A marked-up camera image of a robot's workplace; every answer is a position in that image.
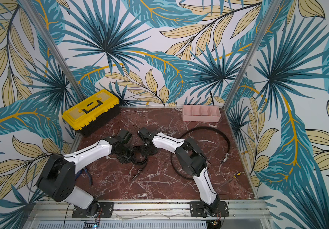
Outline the black belt with buckle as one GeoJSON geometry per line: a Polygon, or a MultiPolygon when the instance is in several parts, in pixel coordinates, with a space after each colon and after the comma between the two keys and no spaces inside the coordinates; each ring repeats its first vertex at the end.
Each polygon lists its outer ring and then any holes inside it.
{"type": "Polygon", "coordinates": [[[131,162],[135,166],[139,166],[139,169],[135,175],[132,177],[132,181],[136,180],[141,173],[145,170],[147,164],[148,164],[148,156],[142,155],[142,147],[141,146],[135,146],[134,147],[134,153],[131,156],[131,162]]]}

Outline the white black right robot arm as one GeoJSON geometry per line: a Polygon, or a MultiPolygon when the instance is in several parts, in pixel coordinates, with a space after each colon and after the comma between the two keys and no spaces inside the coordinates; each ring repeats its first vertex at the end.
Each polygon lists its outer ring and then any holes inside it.
{"type": "Polygon", "coordinates": [[[177,157],[183,171],[190,175],[197,185],[203,205],[202,215],[214,216],[221,200],[209,177],[208,160],[197,142],[192,138],[178,139],[162,132],[151,132],[144,127],[137,131],[137,135],[143,141],[146,151],[152,153],[157,149],[164,149],[177,157]]]}

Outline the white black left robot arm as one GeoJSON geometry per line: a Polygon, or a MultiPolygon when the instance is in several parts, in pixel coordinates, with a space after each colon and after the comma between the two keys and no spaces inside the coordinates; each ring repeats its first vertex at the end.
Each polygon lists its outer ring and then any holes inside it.
{"type": "Polygon", "coordinates": [[[116,155],[127,159],[134,151],[126,146],[132,134],[119,130],[116,136],[101,139],[91,146],[64,156],[51,155],[44,166],[36,186],[56,202],[65,201],[87,210],[97,206],[94,197],[75,185],[76,175],[100,158],[116,155]]]}

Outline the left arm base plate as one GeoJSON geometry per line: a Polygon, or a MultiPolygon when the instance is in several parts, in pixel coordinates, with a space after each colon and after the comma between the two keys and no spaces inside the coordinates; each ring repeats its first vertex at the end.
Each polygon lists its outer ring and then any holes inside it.
{"type": "Polygon", "coordinates": [[[87,209],[74,206],[73,218],[110,218],[113,213],[113,202],[94,201],[87,209]]]}

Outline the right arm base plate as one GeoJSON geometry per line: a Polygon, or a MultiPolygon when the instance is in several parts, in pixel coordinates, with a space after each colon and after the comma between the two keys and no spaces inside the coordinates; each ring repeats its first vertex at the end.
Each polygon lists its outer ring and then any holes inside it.
{"type": "Polygon", "coordinates": [[[189,203],[191,217],[229,217],[228,205],[220,201],[217,206],[207,205],[201,201],[191,201],[189,203]]]}

